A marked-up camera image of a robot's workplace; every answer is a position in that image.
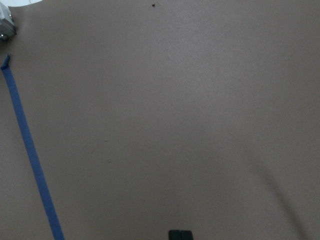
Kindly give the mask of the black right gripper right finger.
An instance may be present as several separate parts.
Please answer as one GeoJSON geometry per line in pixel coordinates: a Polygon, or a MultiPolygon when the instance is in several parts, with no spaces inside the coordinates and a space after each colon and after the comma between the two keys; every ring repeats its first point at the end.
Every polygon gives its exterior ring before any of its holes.
{"type": "Polygon", "coordinates": [[[191,230],[180,231],[181,240],[193,240],[193,233],[191,230]]]}

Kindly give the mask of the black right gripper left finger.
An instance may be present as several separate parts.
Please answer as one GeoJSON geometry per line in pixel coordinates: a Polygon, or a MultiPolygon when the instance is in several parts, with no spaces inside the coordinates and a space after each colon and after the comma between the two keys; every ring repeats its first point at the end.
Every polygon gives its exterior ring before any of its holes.
{"type": "Polygon", "coordinates": [[[172,229],[168,231],[169,240],[181,240],[181,231],[178,229],[172,229]]]}

